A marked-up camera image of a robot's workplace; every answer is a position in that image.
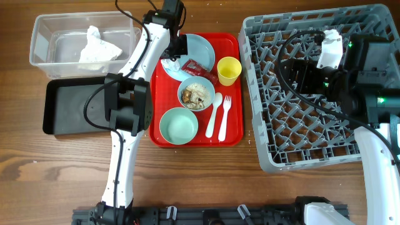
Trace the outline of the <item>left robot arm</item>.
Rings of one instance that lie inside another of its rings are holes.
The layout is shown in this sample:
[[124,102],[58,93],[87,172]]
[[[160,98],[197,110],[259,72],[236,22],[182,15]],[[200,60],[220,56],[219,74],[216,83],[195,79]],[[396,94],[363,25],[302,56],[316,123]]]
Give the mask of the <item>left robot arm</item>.
[[109,73],[90,96],[104,93],[104,113],[112,137],[109,176],[101,201],[88,213],[88,224],[135,224],[133,176],[136,154],[153,116],[150,80],[160,59],[175,61],[188,53],[186,35],[179,31],[186,20],[180,0],[164,1],[138,23],[140,40],[126,65]]

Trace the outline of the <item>light blue plate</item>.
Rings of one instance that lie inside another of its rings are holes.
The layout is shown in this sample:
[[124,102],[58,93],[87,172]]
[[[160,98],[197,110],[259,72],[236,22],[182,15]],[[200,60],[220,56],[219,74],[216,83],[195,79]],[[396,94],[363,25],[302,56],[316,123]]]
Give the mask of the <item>light blue plate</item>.
[[[187,37],[187,55],[181,56],[175,62],[171,62],[167,59],[161,60],[161,65],[165,72],[173,79],[177,81],[184,81],[191,77],[190,74],[181,70],[183,65],[187,63],[189,59],[195,60],[208,72],[211,72],[215,63],[215,52],[208,40],[197,34],[186,34]],[[174,66],[179,65],[177,71],[171,70],[166,63],[172,63]]]

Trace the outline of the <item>light blue food bowl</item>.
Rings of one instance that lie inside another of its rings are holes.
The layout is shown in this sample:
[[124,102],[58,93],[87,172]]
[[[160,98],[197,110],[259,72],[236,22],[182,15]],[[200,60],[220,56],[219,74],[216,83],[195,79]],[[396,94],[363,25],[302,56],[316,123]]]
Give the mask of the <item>light blue food bowl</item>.
[[212,104],[214,97],[214,85],[201,76],[185,79],[177,89],[177,98],[181,105],[194,112],[207,109]]

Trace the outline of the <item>grey dishwasher rack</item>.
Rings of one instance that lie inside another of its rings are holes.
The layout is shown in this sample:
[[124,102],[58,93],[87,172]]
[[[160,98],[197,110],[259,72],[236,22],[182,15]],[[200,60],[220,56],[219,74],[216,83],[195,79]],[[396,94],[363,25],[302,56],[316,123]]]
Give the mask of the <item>grey dishwasher rack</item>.
[[319,95],[305,101],[281,88],[274,73],[286,39],[298,31],[335,29],[344,44],[352,34],[373,34],[391,43],[386,85],[399,87],[399,34],[382,4],[247,17],[239,33],[243,74],[252,106],[259,164],[276,173],[361,160],[347,121],[326,114],[339,106]]

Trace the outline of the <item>yellow plastic cup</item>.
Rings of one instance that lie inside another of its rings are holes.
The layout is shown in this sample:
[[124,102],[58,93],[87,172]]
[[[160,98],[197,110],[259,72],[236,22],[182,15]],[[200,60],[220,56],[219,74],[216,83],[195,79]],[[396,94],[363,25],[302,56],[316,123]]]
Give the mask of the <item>yellow plastic cup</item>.
[[242,66],[235,57],[227,56],[218,61],[217,74],[223,86],[231,86],[242,72]]

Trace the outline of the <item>white plastic spoon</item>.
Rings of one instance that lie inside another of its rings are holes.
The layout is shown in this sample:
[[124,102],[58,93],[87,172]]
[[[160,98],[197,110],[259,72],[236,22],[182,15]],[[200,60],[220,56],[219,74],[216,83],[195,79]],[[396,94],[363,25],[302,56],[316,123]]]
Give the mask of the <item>white plastic spoon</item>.
[[222,102],[223,102],[223,95],[220,92],[217,92],[215,94],[214,101],[212,102],[212,113],[206,128],[205,135],[207,138],[211,138],[213,136],[216,113],[218,107],[222,104]]

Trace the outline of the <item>white plastic fork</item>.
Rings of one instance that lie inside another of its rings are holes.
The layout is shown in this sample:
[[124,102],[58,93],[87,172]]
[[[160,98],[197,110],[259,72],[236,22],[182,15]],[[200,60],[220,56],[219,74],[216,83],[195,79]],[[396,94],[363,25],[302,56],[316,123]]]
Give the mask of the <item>white plastic fork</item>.
[[232,97],[231,96],[225,96],[224,102],[222,104],[223,107],[223,116],[222,116],[222,121],[221,121],[221,126],[219,129],[219,134],[218,134],[218,140],[219,141],[224,141],[226,139],[226,131],[227,131],[227,123],[228,123],[228,112],[231,108],[232,104]]

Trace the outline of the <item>red serving tray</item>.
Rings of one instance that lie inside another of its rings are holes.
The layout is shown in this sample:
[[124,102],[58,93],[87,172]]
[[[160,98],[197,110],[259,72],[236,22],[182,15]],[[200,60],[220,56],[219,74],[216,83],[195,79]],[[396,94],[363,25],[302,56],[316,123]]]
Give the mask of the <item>red serving tray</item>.
[[[194,60],[203,66],[211,65],[212,73],[217,73],[217,63],[220,59],[231,56],[239,59],[238,40],[229,33],[224,32],[204,32],[195,34],[206,39],[215,53],[215,60],[207,62],[206,57],[201,57],[202,52],[208,53],[208,50],[199,47],[194,51]],[[181,106],[178,99],[178,87],[180,81],[170,77],[164,70],[161,63],[158,63],[151,78],[151,92],[153,101],[153,119],[148,129],[149,137],[152,142],[162,148],[173,148],[174,145],[168,143],[161,135],[160,120],[165,112],[172,108]],[[223,148],[236,145],[243,137],[243,104],[242,104],[242,88],[239,79],[231,86],[215,85],[215,91],[221,93],[224,97],[231,97],[231,108],[227,114],[227,132],[224,141],[218,140],[219,129],[223,118],[223,107],[219,106],[216,113],[216,122],[212,137],[205,136],[206,128],[211,117],[213,108],[209,107],[204,111],[197,112],[195,115],[198,120],[199,128],[194,139],[187,144],[183,144],[184,148]]]

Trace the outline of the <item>white napkin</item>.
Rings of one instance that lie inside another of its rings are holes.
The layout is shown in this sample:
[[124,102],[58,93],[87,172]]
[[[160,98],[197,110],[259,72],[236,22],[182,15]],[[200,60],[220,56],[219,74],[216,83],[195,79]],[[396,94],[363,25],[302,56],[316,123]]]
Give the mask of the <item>white napkin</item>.
[[113,61],[123,53],[116,45],[103,41],[96,26],[87,29],[86,37],[87,44],[80,53],[80,63]]

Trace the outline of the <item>red sauce packet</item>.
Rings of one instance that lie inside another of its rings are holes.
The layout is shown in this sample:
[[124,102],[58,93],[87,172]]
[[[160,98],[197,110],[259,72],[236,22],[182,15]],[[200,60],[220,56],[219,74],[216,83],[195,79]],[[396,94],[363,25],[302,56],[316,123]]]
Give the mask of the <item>red sauce packet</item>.
[[201,76],[209,80],[213,85],[218,82],[218,77],[206,70],[201,64],[193,59],[189,59],[181,68],[182,71],[192,76]]

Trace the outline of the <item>mint green bowl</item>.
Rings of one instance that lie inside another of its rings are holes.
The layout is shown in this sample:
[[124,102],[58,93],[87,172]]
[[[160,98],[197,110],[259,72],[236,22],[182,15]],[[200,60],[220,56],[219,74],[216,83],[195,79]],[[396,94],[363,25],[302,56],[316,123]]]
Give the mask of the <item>mint green bowl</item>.
[[175,107],[166,111],[159,123],[161,136],[173,145],[189,143],[196,136],[198,129],[197,117],[184,107]]

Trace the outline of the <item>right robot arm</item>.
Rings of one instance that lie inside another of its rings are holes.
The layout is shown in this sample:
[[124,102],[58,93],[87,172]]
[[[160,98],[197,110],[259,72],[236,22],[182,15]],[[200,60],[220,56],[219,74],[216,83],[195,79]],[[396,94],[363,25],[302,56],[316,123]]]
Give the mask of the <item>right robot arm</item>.
[[[321,61],[283,59],[299,36],[312,35]],[[322,31],[290,36],[277,56],[281,86],[306,104],[347,120],[361,153],[368,224],[399,224],[399,90],[386,87],[390,42],[379,36],[340,37]]]

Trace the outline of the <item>black plastic tray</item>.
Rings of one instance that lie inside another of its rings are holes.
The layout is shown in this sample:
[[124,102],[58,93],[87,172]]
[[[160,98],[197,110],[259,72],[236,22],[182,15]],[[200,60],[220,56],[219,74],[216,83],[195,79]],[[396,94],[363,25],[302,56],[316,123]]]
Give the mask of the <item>black plastic tray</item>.
[[114,98],[104,92],[112,86],[94,93],[104,84],[121,78],[120,74],[108,74],[50,81],[46,89],[43,132],[51,135],[100,132],[100,128],[91,125],[94,123],[100,127],[126,129],[130,135],[135,136],[137,132],[130,125],[118,126],[106,117],[114,106]]

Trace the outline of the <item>clear plastic bin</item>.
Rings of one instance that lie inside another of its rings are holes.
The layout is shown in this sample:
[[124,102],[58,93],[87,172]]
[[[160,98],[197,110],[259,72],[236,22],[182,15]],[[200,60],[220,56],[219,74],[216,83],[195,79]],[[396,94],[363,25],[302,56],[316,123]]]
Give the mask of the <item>clear plastic bin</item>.
[[29,62],[50,79],[116,73],[140,36],[117,11],[43,14],[34,23]]

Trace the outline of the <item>food scraps and rice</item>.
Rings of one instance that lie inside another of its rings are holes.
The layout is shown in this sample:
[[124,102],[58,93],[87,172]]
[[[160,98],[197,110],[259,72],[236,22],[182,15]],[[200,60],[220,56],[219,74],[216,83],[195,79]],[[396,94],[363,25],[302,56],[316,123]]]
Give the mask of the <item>food scraps and rice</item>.
[[211,104],[211,94],[205,86],[192,83],[181,91],[183,105],[190,110],[206,109]]

